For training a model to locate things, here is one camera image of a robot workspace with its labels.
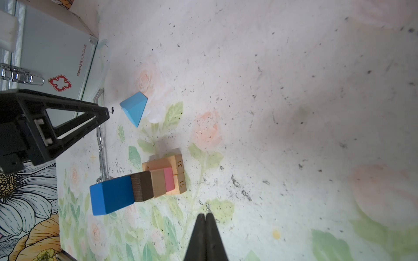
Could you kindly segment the blue cube block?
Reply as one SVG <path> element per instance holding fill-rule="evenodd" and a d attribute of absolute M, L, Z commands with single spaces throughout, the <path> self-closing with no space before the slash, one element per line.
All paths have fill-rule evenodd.
<path fill-rule="evenodd" d="M 94 216 L 111 214 L 135 203 L 130 176 L 110 179 L 90 186 Z"/>

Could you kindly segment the pink block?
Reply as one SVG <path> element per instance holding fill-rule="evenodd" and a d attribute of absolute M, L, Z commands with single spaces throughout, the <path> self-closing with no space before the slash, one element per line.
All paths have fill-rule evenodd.
<path fill-rule="evenodd" d="M 164 173 L 166 192 L 174 190 L 175 183 L 174 183 L 173 169 L 171 167 L 164 168 L 163 173 Z"/>

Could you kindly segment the small wood cube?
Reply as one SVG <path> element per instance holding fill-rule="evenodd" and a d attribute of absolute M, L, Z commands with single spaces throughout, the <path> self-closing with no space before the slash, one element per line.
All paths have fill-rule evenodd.
<path fill-rule="evenodd" d="M 152 181 L 152 190 L 153 190 L 153 197 L 157 198 L 166 194 L 166 186 L 165 186 L 165 174 L 163 169 L 152 170 L 151 173 L 151 181 Z"/>

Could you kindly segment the light blue triangular block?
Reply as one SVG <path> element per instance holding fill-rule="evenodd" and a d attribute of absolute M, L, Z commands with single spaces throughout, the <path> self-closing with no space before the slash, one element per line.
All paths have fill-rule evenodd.
<path fill-rule="evenodd" d="M 120 102 L 120 106 L 130 122 L 138 127 L 142 119 L 148 98 L 141 92 L 138 92 L 128 99 Z"/>

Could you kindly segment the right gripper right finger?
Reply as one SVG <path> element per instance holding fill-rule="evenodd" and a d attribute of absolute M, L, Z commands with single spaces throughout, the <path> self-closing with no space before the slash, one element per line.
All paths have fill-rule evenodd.
<path fill-rule="evenodd" d="M 212 213 L 206 215 L 205 246 L 207 261 L 228 261 L 217 223 Z"/>

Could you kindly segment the silver metal case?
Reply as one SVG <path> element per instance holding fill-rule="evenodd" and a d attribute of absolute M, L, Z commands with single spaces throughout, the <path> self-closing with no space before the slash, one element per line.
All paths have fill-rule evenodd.
<path fill-rule="evenodd" d="M 98 39 L 69 8 L 73 1 L 1 1 L 1 29 L 13 25 L 15 50 L 1 49 L 1 90 L 28 89 L 82 100 Z"/>

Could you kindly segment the metal tongs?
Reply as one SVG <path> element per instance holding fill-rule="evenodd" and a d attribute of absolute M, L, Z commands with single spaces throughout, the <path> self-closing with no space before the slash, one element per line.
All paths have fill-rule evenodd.
<path fill-rule="evenodd" d="M 105 150 L 105 142 L 102 135 L 102 126 L 99 125 L 96 128 L 96 138 L 99 147 L 99 164 L 100 164 L 100 177 L 96 179 L 96 184 L 113 179 L 108 173 L 107 156 Z"/>

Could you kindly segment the long natural wood block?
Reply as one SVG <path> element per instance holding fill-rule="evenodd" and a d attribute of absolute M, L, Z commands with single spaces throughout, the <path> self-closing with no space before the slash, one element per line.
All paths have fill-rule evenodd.
<path fill-rule="evenodd" d="M 174 178 L 174 190 L 166 192 L 167 195 L 179 195 L 187 191 L 187 184 L 185 179 L 185 174 L 173 175 Z"/>

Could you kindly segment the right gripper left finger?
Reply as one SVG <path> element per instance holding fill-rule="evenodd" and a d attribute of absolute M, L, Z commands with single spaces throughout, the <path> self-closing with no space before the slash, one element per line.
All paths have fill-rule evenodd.
<path fill-rule="evenodd" d="M 206 260 L 206 220 L 204 214 L 197 216 L 184 261 Z"/>

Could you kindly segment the dark brown block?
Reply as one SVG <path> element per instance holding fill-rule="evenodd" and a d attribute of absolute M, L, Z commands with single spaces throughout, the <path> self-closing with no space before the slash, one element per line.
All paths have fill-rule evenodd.
<path fill-rule="evenodd" d="M 130 175 L 135 202 L 144 202 L 154 197 L 150 171 Z"/>

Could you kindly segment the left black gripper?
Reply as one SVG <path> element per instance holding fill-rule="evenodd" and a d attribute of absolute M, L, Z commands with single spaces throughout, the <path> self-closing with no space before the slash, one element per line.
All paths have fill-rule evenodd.
<path fill-rule="evenodd" d="M 47 110 L 79 112 L 54 127 Z M 25 162 L 56 159 L 110 118 L 106 107 L 27 89 L 1 91 L 1 170 L 15 173 Z"/>

